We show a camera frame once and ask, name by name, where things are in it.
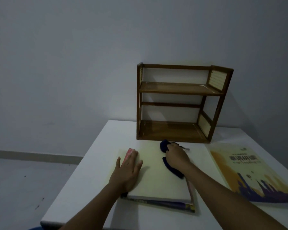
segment tabletop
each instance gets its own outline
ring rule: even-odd
[[[136,139],[136,122],[109,120],[57,198],[42,218],[42,225],[62,225],[87,205],[104,187],[113,160],[119,149],[137,149],[145,141]],[[239,128],[217,127],[211,143],[233,143],[252,148],[288,184],[288,170]],[[195,164],[224,185],[208,151],[198,143],[179,143],[198,148],[190,156]],[[107,229],[222,229],[200,195],[195,191],[196,213],[141,205],[119,199],[113,205],[104,228]],[[288,228],[288,206],[256,204]]]

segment floor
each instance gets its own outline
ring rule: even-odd
[[[76,167],[0,159],[0,230],[39,226]]]

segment hand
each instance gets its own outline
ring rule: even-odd
[[[119,157],[116,160],[116,166],[110,177],[109,184],[117,185],[121,189],[121,193],[131,191],[138,179],[143,161],[140,160],[135,165],[137,155],[138,152],[133,149],[132,153],[128,156],[122,166],[120,166],[121,158]]]
[[[166,161],[169,165],[177,170],[180,170],[182,166],[185,166],[187,163],[190,162],[188,155],[185,151],[179,147],[176,143],[171,143],[167,145],[169,149],[166,151]]]

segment person's left arm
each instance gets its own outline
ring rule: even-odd
[[[122,193],[131,191],[137,181],[143,164],[139,161],[135,165],[137,154],[134,150],[122,166],[119,157],[109,183],[60,230],[102,229],[115,201]]]

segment wooden shelf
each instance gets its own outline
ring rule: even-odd
[[[138,139],[209,143],[196,123],[141,120]]]
[[[167,93],[187,94],[201,96],[222,96],[223,94],[206,84],[188,83],[166,83],[166,82],[145,82],[140,86],[140,92],[145,93]]]

